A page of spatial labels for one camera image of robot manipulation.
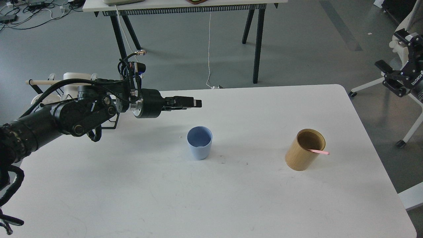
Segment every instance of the pink stick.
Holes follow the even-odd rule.
[[[330,153],[328,151],[323,151],[323,150],[316,150],[316,149],[307,149],[308,151],[314,152],[314,153],[319,153],[319,154],[324,154],[324,155],[330,155]]]

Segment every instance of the wooden cup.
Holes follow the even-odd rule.
[[[303,129],[298,132],[285,155],[286,164],[293,170],[303,171],[319,155],[307,149],[323,150],[326,146],[324,137],[316,130]]]

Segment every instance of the plastic cup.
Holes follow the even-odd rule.
[[[195,159],[203,160],[210,154],[212,147],[212,132],[203,126],[190,129],[187,134],[187,142]]]

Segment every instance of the concrete floor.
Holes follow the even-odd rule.
[[[323,7],[327,3],[361,50],[353,51],[345,42],[345,35]],[[241,88],[336,83],[349,92],[379,78],[374,62],[396,59],[388,47],[396,29],[393,20],[372,0],[330,0],[324,4],[293,0],[280,4],[278,9],[268,6],[256,85],[252,84],[252,74],[257,15],[247,44],[242,45],[247,12],[213,12],[211,84]],[[53,17],[61,15],[57,7],[52,12]],[[49,15],[42,11],[20,27],[42,23]],[[22,20],[29,15],[21,16]],[[148,51],[139,57],[147,65],[144,88],[208,88],[209,16],[191,13],[130,17],[141,45]],[[36,95],[25,80],[44,80],[50,73],[60,79],[65,72],[98,73],[101,78],[118,79],[119,57],[110,19],[101,14],[95,18],[93,13],[71,12],[34,29],[4,29],[0,32],[0,122],[19,117]],[[382,85],[360,91],[352,103],[397,192],[422,182],[423,128],[403,149],[395,147],[420,115],[420,106],[409,97],[396,97]],[[418,237],[423,237],[423,207],[408,214]]]

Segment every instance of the table leg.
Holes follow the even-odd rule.
[[[126,28],[128,29],[129,34],[131,35],[132,41],[135,44],[135,48],[137,48],[137,50],[142,50],[140,43],[137,39],[137,35],[135,35],[134,28],[132,28],[132,24],[129,21],[129,17],[127,15],[123,15],[122,18],[124,19]]]
[[[261,39],[263,37],[263,24],[264,24],[265,10],[266,9],[260,9],[258,11],[257,39],[255,42],[253,83],[258,82],[258,67],[260,65]]]
[[[110,20],[112,21],[113,31],[115,32],[116,42],[118,43],[121,58],[124,59],[126,57],[126,50],[124,40],[122,39],[121,29],[119,28],[118,17],[110,16]]]
[[[245,44],[247,42],[248,33],[250,32],[251,22],[254,16],[254,9],[248,11],[247,23],[245,24],[244,36],[242,37],[242,43]]]

